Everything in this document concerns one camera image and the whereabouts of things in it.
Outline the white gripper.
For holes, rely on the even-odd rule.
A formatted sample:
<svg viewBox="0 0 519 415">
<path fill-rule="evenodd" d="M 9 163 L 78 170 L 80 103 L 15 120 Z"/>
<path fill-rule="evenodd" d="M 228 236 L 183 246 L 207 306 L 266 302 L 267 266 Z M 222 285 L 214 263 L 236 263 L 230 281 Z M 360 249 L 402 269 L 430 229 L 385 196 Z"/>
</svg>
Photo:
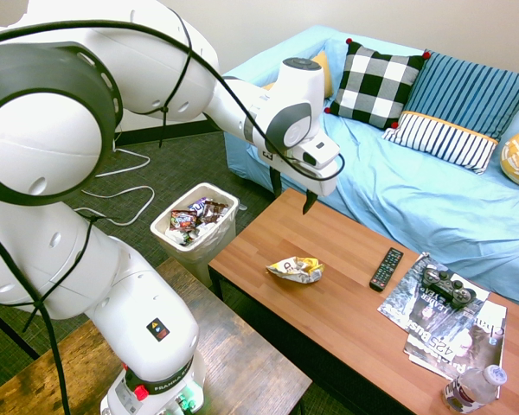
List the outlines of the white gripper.
<svg viewBox="0 0 519 415">
<path fill-rule="evenodd" d="M 266 150 L 258 150 L 258 155 L 260 160 L 269 165 L 275 198 L 282 194 L 282 175 L 290 177 L 306 189 L 303 214 L 311 210 L 318 196 L 328 196 L 336 188 L 339 173 L 336 161 L 339 146 L 336 144 L 299 144 L 283 155 Z"/>
</svg>

